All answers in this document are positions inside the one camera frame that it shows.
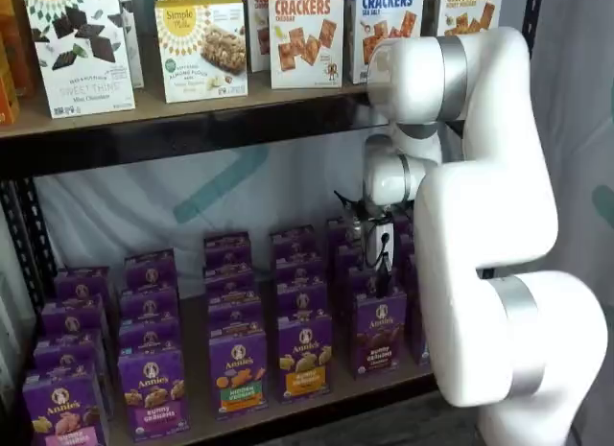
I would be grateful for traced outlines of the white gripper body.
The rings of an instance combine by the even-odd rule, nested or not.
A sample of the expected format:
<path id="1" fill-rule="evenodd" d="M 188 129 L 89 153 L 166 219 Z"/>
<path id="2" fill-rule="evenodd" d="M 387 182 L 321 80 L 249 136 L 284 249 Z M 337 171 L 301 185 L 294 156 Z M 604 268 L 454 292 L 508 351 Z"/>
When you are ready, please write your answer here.
<path id="1" fill-rule="evenodd" d="M 394 225 L 392 219 L 380 219 L 370 223 L 365 235 L 365 262 L 377 270 L 381 256 L 387 253 L 393 265 Z"/>

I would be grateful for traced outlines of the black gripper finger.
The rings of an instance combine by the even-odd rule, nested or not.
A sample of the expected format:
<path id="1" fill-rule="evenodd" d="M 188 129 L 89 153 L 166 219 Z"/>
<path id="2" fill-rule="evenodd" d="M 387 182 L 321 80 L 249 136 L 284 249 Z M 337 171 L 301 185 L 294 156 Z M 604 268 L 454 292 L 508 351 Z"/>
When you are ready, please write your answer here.
<path id="1" fill-rule="evenodd" d="M 376 296 L 378 298 L 383 298 L 390 294 L 390 281 L 392 278 L 390 257 L 387 253 L 384 253 L 376 270 Z"/>

